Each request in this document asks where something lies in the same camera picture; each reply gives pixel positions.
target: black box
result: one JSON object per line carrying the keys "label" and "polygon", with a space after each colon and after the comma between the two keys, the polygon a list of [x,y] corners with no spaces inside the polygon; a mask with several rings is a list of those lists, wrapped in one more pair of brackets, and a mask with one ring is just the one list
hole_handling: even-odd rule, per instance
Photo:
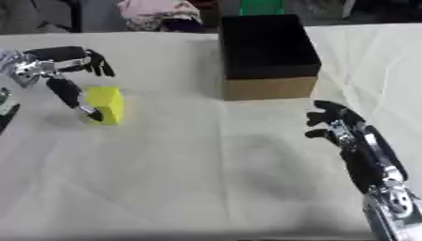
{"label": "black box", "polygon": [[321,62],[296,15],[223,17],[226,100],[308,97]]}

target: black robotic finger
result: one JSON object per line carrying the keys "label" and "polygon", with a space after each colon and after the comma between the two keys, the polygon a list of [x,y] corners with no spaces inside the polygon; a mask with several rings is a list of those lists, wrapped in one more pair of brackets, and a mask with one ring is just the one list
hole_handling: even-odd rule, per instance
{"label": "black robotic finger", "polygon": [[335,138],[334,134],[326,129],[316,129],[305,133],[308,138],[326,138],[333,145],[338,146],[338,141]]}
{"label": "black robotic finger", "polygon": [[328,112],[318,113],[318,112],[309,112],[306,114],[308,121],[306,124],[310,127],[316,126],[320,123],[330,123],[331,121],[337,120],[333,115]]}
{"label": "black robotic finger", "polygon": [[94,69],[95,75],[97,76],[101,76],[102,72],[101,72],[101,66],[92,66],[92,68]]}
{"label": "black robotic finger", "polygon": [[52,90],[68,107],[74,109],[80,106],[78,97],[82,93],[74,82],[67,79],[50,78],[47,87]]}
{"label": "black robotic finger", "polygon": [[102,122],[104,120],[103,113],[101,113],[101,111],[99,111],[98,109],[95,109],[94,112],[88,114],[88,117],[99,122]]}
{"label": "black robotic finger", "polygon": [[33,49],[24,52],[37,57],[37,60],[54,60],[55,62],[85,58],[87,53],[82,47],[65,46],[47,49]]}
{"label": "black robotic finger", "polygon": [[339,112],[342,109],[347,109],[347,107],[342,104],[337,104],[328,101],[315,101],[314,105],[316,108],[325,109],[328,112]]}
{"label": "black robotic finger", "polygon": [[102,65],[102,69],[103,69],[103,73],[105,74],[105,76],[109,76],[109,77],[116,76],[113,69],[111,68],[111,66],[106,61]]}
{"label": "black robotic finger", "polygon": [[336,120],[343,120],[346,125],[351,127],[358,124],[359,122],[365,122],[365,119],[362,118],[359,114],[342,104],[328,101],[315,101],[315,107],[324,109],[325,112],[323,112],[324,115],[317,115],[317,112],[315,112],[316,114],[311,114],[311,124],[314,124],[318,121],[330,123]]}
{"label": "black robotic finger", "polygon": [[102,74],[110,77],[115,76],[113,69],[108,64],[104,56],[98,54],[97,52],[91,49],[88,49],[87,53],[90,57],[90,64],[87,67],[88,72],[94,71],[97,76],[101,76]]}

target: yellow cube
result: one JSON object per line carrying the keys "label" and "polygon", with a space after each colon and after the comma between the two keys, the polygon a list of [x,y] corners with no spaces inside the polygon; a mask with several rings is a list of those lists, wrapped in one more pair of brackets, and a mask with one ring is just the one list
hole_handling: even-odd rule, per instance
{"label": "yellow cube", "polygon": [[124,99],[117,87],[90,87],[85,90],[87,104],[101,111],[100,124],[119,124],[124,114]]}

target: table surface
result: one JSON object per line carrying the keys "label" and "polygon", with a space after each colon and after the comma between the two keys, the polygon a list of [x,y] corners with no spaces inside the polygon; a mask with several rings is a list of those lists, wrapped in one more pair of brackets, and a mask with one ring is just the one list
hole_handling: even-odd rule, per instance
{"label": "table surface", "polygon": [[[307,30],[323,62],[312,99],[375,124],[422,194],[422,25]],[[85,124],[44,84],[16,89],[23,108],[0,138],[0,239],[368,236],[339,151],[303,135],[312,99],[223,102],[216,35],[0,37],[3,48],[60,45],[109,59],[115,79],[70,77],[121,87],[125,121]]]}

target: robotic hand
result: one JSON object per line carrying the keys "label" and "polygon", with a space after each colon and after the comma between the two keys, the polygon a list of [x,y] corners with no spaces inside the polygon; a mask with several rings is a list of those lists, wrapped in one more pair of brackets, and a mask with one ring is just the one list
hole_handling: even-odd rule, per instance
{"label": "robotic hand", "polygon": [[[7,51],[0,57],[0,64],[2,65],[0,66],[1,71],[22,88],[31,87],[40,79],[45,78],[47,87],[68,107],[83,111],[95,121],[103,120],[103,114],[99,110],[85,103],[81,88],[63,74],[88,71],[95,72],[97,76],[114,77],[113,69],[102,55],[76,46],[35,49],[22,53]],[[3,88],[3,91],[3,96],[7,99],[6,97],[10,96],[8,90]]]}
{"label": "robotic hand", "polygon": [[395,152],[371,125],[340,104],[316,101],[325,112],[310,112],[308,126],[328,129],[307,132],[341,149],[349,176],[364,195],[364,213],[378,240],[422,240],[420,199],[405,184],[409,176]]}

